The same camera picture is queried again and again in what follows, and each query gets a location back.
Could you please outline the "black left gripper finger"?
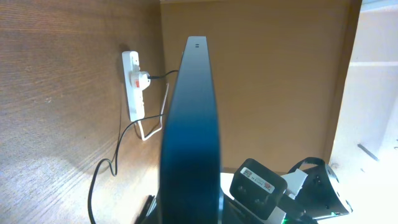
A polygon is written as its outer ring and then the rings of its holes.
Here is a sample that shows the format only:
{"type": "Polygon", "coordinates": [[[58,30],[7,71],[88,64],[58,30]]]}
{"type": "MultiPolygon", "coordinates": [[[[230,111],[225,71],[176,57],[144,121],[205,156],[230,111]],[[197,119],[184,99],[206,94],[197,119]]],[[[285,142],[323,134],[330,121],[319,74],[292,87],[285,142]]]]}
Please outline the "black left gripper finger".
{"type": "Polygon", "coordinates": [[[142,224],[144,220],[150,216],[157,206],[156,196],[148,195],[139,216],[136,218],[134,224],[142,224]]]}

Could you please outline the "blue Samsung Galaxy smartphone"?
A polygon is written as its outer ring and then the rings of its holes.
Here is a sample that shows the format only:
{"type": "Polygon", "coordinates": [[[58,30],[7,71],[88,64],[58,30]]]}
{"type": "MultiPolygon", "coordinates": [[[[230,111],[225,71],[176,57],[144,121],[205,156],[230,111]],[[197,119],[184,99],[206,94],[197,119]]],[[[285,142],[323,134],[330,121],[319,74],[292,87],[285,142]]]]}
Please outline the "blue Samsung Galaxy smartphone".
{"type": "Polygon", "coordinates": [[[218,112],[205,36],[187,39],[160,157],[161,223],[220,223],[218,112]]]}

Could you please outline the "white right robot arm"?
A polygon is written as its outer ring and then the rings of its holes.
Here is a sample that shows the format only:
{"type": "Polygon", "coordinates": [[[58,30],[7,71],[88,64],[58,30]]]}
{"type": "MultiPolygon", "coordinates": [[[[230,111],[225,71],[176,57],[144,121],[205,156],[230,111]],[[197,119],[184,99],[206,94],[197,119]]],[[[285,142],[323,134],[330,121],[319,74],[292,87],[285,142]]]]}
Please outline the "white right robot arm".
{"type": "Polygon", "coordinates": [[[246,159],[224,195],[223,223],[318,223],[349,215],[352,206],[323,159],[307,157],[285,175],[246,159]]]}

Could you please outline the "white charger adapter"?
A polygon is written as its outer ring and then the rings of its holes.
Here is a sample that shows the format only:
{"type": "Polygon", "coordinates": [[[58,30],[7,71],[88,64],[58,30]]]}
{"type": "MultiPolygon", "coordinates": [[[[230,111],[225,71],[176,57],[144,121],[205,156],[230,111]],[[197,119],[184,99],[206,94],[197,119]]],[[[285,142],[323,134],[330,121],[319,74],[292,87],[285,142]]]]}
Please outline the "white charger adapter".
{"type": "Polygon", "coordinates": [[[131,72],[130,83],[133,90],[145,90],[150,85],[150,75],[148,72],[131,72]]]}

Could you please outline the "white power strip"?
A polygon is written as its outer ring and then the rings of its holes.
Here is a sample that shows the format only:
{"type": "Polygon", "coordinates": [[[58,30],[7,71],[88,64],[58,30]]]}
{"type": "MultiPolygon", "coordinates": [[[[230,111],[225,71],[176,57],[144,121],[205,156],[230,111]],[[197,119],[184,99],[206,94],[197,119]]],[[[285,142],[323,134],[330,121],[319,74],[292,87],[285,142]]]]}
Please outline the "white power strip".
{"type": "Polygon", "coordinates": [[[129,118],[131,121],[136,121],[145,116],[142,82],[139,80],[141,74],[139,54],[136,51],[124,51],[122,61],[129,118]]]}

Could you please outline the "brown wooden side panel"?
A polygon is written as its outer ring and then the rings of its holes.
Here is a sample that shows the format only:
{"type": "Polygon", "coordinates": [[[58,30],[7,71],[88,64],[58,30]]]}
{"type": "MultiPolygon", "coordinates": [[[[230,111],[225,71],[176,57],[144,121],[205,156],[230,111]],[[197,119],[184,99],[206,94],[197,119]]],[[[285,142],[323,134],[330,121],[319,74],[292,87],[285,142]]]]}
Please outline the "brown wooden side panel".
{"type": "Polygon", "coordinates": [[[165,67],[188,37],[208,42],[222,165],[286,172],[330,160],[360,1],[171,1],[160,5],[165,67]]]}

